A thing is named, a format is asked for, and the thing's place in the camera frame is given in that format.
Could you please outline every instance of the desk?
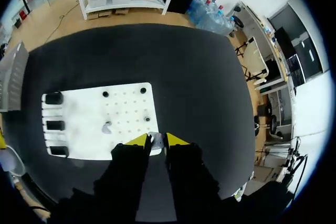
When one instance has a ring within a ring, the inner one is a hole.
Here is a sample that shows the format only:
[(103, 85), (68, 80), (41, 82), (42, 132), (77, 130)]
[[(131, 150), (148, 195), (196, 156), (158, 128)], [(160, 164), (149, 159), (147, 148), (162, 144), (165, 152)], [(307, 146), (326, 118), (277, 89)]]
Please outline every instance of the desk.
[[(3, 115), (8, 144), (33, 181), (54, 201), (72, 188), (92, 193), (109, 162), (47, 154), (41, 96), (56, 90), (149, 82), (160, 132), (200, 146), (221, 198), (248, 181), (254, 166), (253, 109), (242, 68), (227, 38), (180, 26), (96, 28), (53, 40), (29, 53), (22, 110)], [(176, 219), (164, 152), (149, 159), (138, 221)]]
[(269, 27), (271, 30), (274, 30), (271, 27), (271, 24), (269, 24), (266, 19), (262, 20), (261, 18), (256, 16), (256, 14), (243, 2), (239, 2), (237, 5), (241, 7), (241, 12), (234, 13), (234, 15), (242, 20), (244, 24), (243, 32), (246, 34), (247, 38), (255, 38), (264, 60), (269, 57), (274, 58), (280, 73), (279, 78), (267, 81), (266, 83), (256, 87), (256, 89), (261, 90), (263, 88), (271, 87), (283, 81), (287, 82), (287, 75), (289, 71), (286, 69), (285, 57), (278, 44), (274, 43), (271, 37), (264, 30), (265, 27)]

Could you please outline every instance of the cardboard box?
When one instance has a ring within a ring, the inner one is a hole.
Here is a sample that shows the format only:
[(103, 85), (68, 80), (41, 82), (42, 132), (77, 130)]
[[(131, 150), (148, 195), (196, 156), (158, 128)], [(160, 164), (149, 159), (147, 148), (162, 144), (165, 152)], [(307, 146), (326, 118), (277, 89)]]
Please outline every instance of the cardboard box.
[(112, 10), (101, 10), (99, 12), (99, 17), (108, 17), (112, 15)]
[(88, 20), (99, 18), (99, 12), (88, 13)]
[(116, 9), (116, 14), (127, 14), (128, 11), (129, 11), (129, 8), (119, 8), (119, 9)]

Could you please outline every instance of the white pegboard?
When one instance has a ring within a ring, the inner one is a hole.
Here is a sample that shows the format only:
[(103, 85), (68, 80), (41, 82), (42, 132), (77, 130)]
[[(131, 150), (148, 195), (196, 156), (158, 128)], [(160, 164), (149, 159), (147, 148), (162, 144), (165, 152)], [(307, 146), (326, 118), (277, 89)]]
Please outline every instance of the white pegboard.
[[(145, 93), (140, 92), (142, 88), (146, 88)], [(118, 143), (159, 131), (152, 86), (148, 82), (61, 93), (62, 105), (46, 104), (46, 95), (42, 95), (43, 130), (50, 155), (48, 147), (67, 146), (68, 158), (111, 160), (111, 150)], [(64, 121), (65, 130), (48, 130), (46, 121)], [(160, 152), (161, 149), (154, 150), (151, 155)]]

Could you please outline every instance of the black monitor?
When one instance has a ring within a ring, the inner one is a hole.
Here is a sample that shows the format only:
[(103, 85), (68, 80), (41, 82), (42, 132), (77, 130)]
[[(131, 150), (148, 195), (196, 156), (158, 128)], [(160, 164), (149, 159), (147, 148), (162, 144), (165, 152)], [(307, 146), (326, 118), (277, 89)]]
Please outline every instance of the black monitor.
[(286, 59), (289, 59), (296, 54), (295, 48), (292, 45), (292, 42), (283, 27), (276, 30), (274, 36), (277, 39), (277, 42), (279, 43)]

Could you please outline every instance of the chair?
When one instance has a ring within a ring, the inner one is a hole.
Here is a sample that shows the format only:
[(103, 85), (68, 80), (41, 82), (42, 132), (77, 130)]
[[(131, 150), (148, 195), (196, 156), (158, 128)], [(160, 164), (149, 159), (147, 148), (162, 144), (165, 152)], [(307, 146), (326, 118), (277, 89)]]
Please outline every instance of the chair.
[[(240, 52), (240, 48), (246, 46), (244, 53)], [(242, 46), (236, 48), (238, 56), (242, 55), (244, 58), (244, 64), (242, 65), (245, 68), (245, 77), (246, 81), (256, 80), (253, 84), (258, 85), (263, 82), (266, 82), (266, 77), (269, 74), (268, 67), (260, 53), (257, 42), (254, 37), (245, 42)]]
[(259, 116), (255, 116), (254, 117), (254, 131), (255, 131), (255, 136), (258, 135), (259, 133), (259, 129), (261, 127), (263, 128), (266, 128), (266, 129), (269, 129), (269, 135), (271, 137), (274, 137), (274, 138), (277, 138), (277, 139), (280, 139), (282, 140), (283, 137), (282, 136), (278, 136), (276, 135), (276, 131), (277, 131), (277, 117), (275, 115), (271, 115), (270, 116), (270, 122), (267, 124), (260, 124), (260, 120), (259, 120)]

